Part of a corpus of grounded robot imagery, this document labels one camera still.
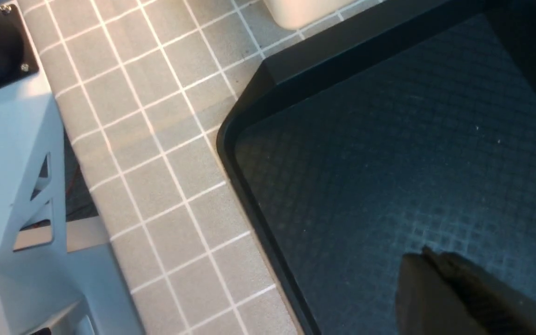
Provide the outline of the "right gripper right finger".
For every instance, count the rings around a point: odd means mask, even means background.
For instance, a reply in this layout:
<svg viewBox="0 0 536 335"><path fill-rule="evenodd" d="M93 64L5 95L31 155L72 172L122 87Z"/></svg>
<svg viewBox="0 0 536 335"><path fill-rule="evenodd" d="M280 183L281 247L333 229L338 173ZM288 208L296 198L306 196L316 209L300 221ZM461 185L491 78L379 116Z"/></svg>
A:
<svg viewBox="0 0 536 335"><path fill-rule="evenodd" d="M536 301L454 252L422 255L488 335L536 335Z"/></svg>

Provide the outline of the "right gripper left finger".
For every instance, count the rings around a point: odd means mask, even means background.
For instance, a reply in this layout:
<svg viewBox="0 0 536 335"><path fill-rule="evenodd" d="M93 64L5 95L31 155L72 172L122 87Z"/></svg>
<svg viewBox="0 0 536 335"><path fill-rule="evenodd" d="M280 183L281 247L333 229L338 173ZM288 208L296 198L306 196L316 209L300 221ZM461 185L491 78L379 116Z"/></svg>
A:
<svg viewBox="0 0 536 335"><path fill-rule="evenodd" d="M402 255L394 301L400 335L485 335L453 288L417 253Z"/></svg>

